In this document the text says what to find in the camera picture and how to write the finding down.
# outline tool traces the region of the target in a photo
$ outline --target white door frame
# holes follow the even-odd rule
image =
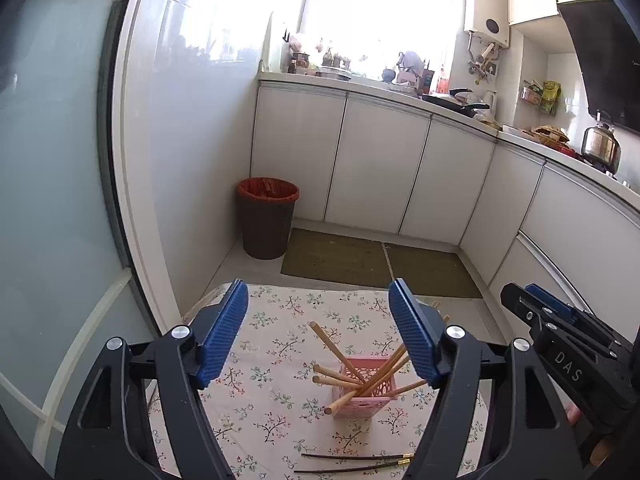
[[[116,53],[111,110],[111,155],[124,232],[142,291],[161,333],[182,323],[160,241],[147,121],[166,3],[129,0]]]

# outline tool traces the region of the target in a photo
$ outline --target black chopstick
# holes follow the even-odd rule
[[[393,462],[385,462],[383,464],[374,464],[374,465],[364,465],[361,467],[350,467],[347,469],[294,469],[293,472],[296,474],[302,473],[312,473],[312,474],[322,474],[322,473],[348,473],[351,471],[366,471],[369,469],[380,469],[383,467],[393,467],[396,465],[404,465],[411,462],[410,458],[403,458],[402,460],[395,460]]]
[[[322,455],[315,453],[300,453],[300,456],[310,456],[313,458],[334,458],[336,460],[393,460],[396,458],[411,458],[413,453],[402,453],[398,455],[370,455],[370,456],[357,456],[357,455]]]

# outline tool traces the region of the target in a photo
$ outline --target brown trash can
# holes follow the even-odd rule
[[[244,251],[259,260],[279,258],[287,251],[300,190],[286,180],[268,177],[246,178],[237,190]]]

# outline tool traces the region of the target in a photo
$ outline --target window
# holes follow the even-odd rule
[[[350,69],[380,79],[398,53],[413,50],[432,70],[444,63],[456,20],[452,0],[306,0],[300,32],[351,59]],[[312,52],[312,61],[322,55]]]

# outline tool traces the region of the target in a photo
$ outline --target silver bolt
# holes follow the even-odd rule
[[[117,350],[122,346],[122,339],[119,337],[112,337],[107,341],[107,348],[109,350]]]
[[[515,346],[521,352],[526,352],[527,350],[529,350],[530,344],[526,339],[519,337],[513,340],[513,346]]]
[[[462,339],[465,336],[465,329],[461,326],[447,326],[447,335],[453,339]]]
[[[189,332],[190,330],[188,326],[180,325],[171,330],[171,336],[174,339],[184,339],[189,335]]]

